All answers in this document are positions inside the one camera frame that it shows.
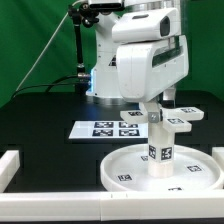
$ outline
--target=cable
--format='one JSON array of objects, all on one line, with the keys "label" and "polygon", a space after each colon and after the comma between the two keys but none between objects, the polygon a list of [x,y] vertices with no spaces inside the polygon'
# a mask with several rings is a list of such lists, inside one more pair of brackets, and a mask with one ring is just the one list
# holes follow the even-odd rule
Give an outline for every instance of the cable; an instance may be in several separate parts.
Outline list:
[{"label": "cable", "polygon": [[40,87],[55,87],[55,86],[69,86],[69,85],[75,85],[75,84],[87,84],[87,83],[80,83],[80,82],[73,82],[73,83],[56,83],[56,84],[41,84],[41,85],[33,85],[33,86],[28,86],[24,87],[22,89],[19,89],[13,93],[11,96],[11,99],[13,99],[19,92],[22,92],[27,89],[32,89],[32,88],[40,88]]},{"label": "cable", "polygon": [[[72,4],[72,6],[75,6],[79,3],[83,3],[86,2],[86,0],[79,0],[76,1]],[[23,80],[20,82],[20,84],[18,85],[18,87],[16,88],[16,92],[20,89],[20,87],[23,85],[23,83],[27,80],[27,78],[30,76],[30,74],[32,73],[32,71],[34,70],[34,68],[36,67],[36,65],[39,63],[40,59],[43,57],[44,53],[47,51],[47,49],[49,48],[50,44],[52,43],[52,41],[54,40],[55,36],[57,35],[58,31],[60,30],[61,26],[63,25],[65,19],[67,18],[68,13],[65,14],[65,16],[63,17],[62,21],[59,23],[58,27],[56,28],[55,32],[53,33],[53,35],[51,36],[50,40],[48,41],[48,43],[46,44],[46,46],[44,47],[43,51],[40,53],[40,55],[38,56],[37,60],[35,61],[35,63],[33,64],[33,66],[31,67],[31,69],[28,71],[28,73],[25,75],[25,77],[23,78]]]},{"label": "cable", "polygon": [[[62,78],[59,78],[57,80],[55,80],[52,84],[57,84],[59,82],[62,82],[62,81],[65,81],[65,80],[68,80],[68,79],[75,79],[75,78],[78,78],[77,75],[70,75],[70,76],[65,76],[65,77],[62,77]],[[49,86],[46,90],[45,90],[45,93],[48,93],[54,86]]]}]

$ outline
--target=green backdrop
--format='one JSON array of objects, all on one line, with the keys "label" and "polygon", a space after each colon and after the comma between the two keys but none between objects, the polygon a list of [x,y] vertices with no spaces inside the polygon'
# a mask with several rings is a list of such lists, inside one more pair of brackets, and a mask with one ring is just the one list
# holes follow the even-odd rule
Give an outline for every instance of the green backdrop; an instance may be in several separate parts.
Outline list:
[{"label": "green backdrop", "polygon": [[[224,1],[185,1],[190,72],[178,84],[178,89],[205,90],[224,100]],[[0,106],[10,100],[71,3],[72,0],[0,0]],[[85,64],[90,70],[96,60],[94,30],[83,28],[82,31]],[[23,87],[51,83],[62,76],[75,73],[74,32],[72,22],[67,18]],[[71,90],[72,87],[54,89]]]}]

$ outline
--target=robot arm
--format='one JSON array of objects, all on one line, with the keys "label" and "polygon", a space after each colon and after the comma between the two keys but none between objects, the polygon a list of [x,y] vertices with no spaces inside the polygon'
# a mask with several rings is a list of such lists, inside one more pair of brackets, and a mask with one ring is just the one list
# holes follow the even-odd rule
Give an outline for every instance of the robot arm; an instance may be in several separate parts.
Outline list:
[{"label": "robot arm", "polygon": [[125,13],[112,28],[113,41],[120,44],[116,65],[125,101],[149,102],[188,74],[187,41],[181,36],[179,0],[88,2],[97,11],[143,8]]}]

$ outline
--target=black table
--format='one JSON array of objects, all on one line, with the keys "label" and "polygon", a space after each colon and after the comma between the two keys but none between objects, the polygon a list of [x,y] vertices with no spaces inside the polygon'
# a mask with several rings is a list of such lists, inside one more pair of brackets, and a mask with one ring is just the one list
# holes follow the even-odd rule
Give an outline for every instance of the black table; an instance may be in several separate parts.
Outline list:
[{"label": "black table", "polygon": [[[211,154],[224,146],[224,102],[201,91],[177,92],[176,106],[195,106],[205,112],[192,122],[190,133],[176,135],[176,144]],[[27,93],[0,109],[0,152],[18,149],[21,167],[5,193],[104,191],[99,167],[108,153],[147,139],[74,141],[68,136],[75,121],[121,120],[121,110],[136,104],[105,106],[86,102],[75,93]],[[222,219],[150,220],[110,223],[223,223]]]}]

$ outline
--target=white round tray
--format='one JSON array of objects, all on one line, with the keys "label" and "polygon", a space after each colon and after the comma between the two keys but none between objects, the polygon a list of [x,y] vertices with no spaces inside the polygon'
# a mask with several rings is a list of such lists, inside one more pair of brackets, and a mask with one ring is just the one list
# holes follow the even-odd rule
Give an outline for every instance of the white round tray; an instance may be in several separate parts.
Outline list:
[{"label": "white round tray", "polygon": [[108,191],[195,191],[222,188],[223,173],[215,160],[198,150],[174,146],[174,172],[169,178],[148,174],[148,145],[132,145],[107,155],[101,181]]}]

